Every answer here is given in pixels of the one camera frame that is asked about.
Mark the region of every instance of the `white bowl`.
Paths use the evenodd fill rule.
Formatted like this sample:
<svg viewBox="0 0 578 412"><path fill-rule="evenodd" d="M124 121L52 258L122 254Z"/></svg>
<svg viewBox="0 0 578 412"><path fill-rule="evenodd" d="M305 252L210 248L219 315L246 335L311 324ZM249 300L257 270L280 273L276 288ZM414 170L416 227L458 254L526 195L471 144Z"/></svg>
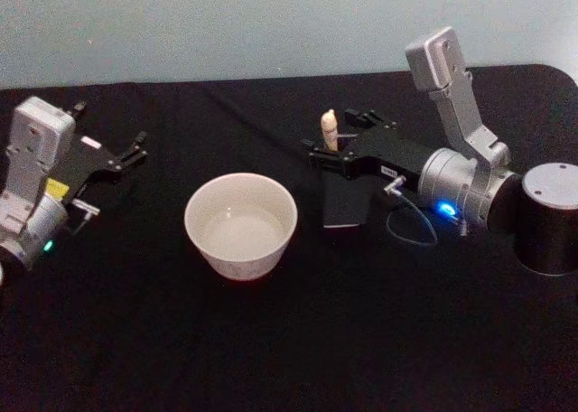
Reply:
<svg viewBox="0 0 578 412"><path fill-rule="evenodd" d="M226 174L202 185L184 211L192 243L221 275L248 281L269 273L297 225L289 191L264 175Z"/></svg>

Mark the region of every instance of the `black tablecloth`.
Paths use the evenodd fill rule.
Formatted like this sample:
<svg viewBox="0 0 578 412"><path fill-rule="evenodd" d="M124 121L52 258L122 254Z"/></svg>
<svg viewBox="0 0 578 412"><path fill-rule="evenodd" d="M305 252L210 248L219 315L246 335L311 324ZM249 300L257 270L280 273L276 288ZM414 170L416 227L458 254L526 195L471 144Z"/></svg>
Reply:
<svg viewBox="0 0 578 412"><path fill-rule="evenodd" d="M486 125L513 168L578 164L578 91L546 66L475 69ZM578 405L577 275L547 278L511 239L441 245L388 236L386 213L346 238L322 230L323 185L300 146L328 108L371 109L417 142L446 145L409 73L116 84L0 92L3 127L31 94L89 102L78 131L120 153L149 133L148 162L15 289L0 324L7 411L571 410ZM282 183L299 222L273 273L217 275L182 224L191 194L224 173Z"/></svg>

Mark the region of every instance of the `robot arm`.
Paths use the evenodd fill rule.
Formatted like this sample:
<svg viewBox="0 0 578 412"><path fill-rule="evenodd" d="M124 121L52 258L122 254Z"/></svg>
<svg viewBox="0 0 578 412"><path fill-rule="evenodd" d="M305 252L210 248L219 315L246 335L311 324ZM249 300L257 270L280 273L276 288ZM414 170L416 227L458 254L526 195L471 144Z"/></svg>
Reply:
<svg viewBox="0 0 578 412"><path fill-rule="evenodd" d="M32 97L14 111L5 150L10 162L0 198L0 281L32 269L71 209L84 212L81 226L99 214L79 199L90 183L118 180L146 158L144 132L120 156L74 134L75 119L84 107L81 102L64 112Z"/></svg>
<svg viewBox="0 0 578 412"><path fill-rule="evenodd" d="M508 169L508 147L481 122L452 28L410 44L406 57L416 87L436 103L453 150L417 145L372 111L348 110L354 126L369 128L347 138L341 151L313 147L311 163L349 179L378 175L462 226L514 233L518 259L540 273L578 268L578 166L543 164L524 176Z"/></svg>

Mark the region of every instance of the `white label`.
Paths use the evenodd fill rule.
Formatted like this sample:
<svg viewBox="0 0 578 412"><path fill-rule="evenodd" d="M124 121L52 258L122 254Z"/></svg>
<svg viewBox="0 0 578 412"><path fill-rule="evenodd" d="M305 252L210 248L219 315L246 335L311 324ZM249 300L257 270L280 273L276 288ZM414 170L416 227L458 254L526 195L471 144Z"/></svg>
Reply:
<svg viewBox="0 0 578 412"><path fill-rule="evenodd" d="M82 141L84 144L86 145L90 145L92 148L96 148L97 150L102 146L102 144L99 141L95 141L92 138L89 138L88 136L83 136L80 141Z"/></svg>
<svg viewBox="0 0 578 412"><path fill-rule="evenodd" d="M389 177L393 177L394 179L397 177L397 171L392 170L391 168L387 168L386 166L381 165L381 173L388 175Z"/></svg>

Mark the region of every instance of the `cable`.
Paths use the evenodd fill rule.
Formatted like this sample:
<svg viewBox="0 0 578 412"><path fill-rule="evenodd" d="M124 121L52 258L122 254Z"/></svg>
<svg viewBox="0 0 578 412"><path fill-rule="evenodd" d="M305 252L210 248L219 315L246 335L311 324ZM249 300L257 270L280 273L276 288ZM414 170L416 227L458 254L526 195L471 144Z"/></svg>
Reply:
<svg viewBox="0 0 578 412"><path fill-rule="evenodd" d="M405 195L401 192L397 192L395 193L395 196L397 196L398 198L400 198L401 200L403 200L409 207L411 207L414 211L417 212L417 214L424 220L425 225L427 226L427 228L430 230L430 232L432 233L432 237L433 237L433 241L431 242L422 242L419 240L414 240L414 239L410 239L410 238L405 238L404 236L401 236L397 233L395 233L391 227L389 226L389 220L391 219L391 215L394 211L389 212L389 214L387 215L387 219L386 219L386 229L387 232L389 234L391 234L394 238L401 240L402 242L405 243L409 243L411 245L417 245L419 247L434 247L435 245L437 245L438 242L438 238L437 238L437 233L435 232L435 228L432 225L432 222L430 220L427 219L427 217L425 216L425 214L415 205L413 204L411 201L409 201Z"/></svg>

